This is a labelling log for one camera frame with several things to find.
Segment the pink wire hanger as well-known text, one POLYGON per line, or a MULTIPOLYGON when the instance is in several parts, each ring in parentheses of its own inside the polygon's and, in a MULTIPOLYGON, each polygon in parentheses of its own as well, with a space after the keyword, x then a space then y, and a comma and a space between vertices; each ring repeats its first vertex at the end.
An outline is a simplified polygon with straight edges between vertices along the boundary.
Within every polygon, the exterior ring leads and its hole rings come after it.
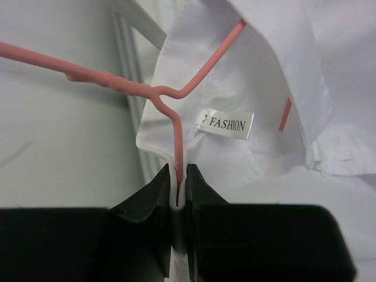
POLYGON ((214 54, 212 54, 197 74, 181 90, 176 90, 167 86, 152 87, 147 84, 137 83, 120 76, 115 76, 110 72, 99 72, 5 42, 1 42, 1 57, 63 73, 65 74, 66 79, 72 82, 94 83, 120 93, 150 100, 155 108, 160 113, 167 116, 173 124, 176 200, 178 200, 184 175, 182 123, 180 116, 173 109, 164 104, 160 97, 165 95, 173 99, 183 99, 188 96, 214 68, 246 26, 247 23, 244 19, 239 20, 234 29, 227 35, 214 54))

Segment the aluminium frame rail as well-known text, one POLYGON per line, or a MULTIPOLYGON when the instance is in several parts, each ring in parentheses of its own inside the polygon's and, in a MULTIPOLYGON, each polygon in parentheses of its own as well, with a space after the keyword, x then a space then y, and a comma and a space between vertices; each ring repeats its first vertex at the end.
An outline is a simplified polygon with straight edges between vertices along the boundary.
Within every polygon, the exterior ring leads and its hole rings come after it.
MULTIPOLYGON (((166 39, 166 33, 136 1, 109 1, 109 3, 122 75, 127 80, 143 83, 133 30, 137 30, 159 51, 166 39)), ((128 96, 127 101, 133 130, 137 135, 146 99, 128 96)), ((147 152, 139 149, 138 154, 144 183, 147 184, 160 170, 160 164, 157 157, 147 152)))

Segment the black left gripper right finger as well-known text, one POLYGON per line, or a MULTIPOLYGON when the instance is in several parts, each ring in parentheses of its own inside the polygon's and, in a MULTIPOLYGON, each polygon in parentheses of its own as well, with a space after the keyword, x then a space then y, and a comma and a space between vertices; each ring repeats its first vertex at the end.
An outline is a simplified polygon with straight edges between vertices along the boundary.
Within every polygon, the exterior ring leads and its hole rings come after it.
POLYGON ((354 281, 334 216, 318 205, 233 204, 186 169, 191 281, 354 281))

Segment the white shirt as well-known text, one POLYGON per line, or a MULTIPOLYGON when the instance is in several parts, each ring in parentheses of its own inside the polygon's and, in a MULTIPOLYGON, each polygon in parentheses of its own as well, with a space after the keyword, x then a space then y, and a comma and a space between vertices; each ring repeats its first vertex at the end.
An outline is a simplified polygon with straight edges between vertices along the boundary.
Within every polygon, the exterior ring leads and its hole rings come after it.
MULTIPOLYGON (((185 161, 233 203, 317 204, 375 280, 375 2, 187 1, 153 86, 181 89, 246 27, 186 98, 185 161)), ((146 102, 1 59, 1 206, 110 207, 141 187, 136 149, 173 163, 171 121, 146 102)))

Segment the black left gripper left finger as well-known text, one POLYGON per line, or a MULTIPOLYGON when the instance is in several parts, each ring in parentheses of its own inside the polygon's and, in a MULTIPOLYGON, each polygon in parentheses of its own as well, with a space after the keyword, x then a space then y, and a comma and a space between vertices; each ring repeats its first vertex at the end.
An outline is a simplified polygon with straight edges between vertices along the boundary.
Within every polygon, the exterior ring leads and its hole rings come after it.
POLYGON ((164 281, 170 173, 117 206, 1 209, 2 281, 164 281))

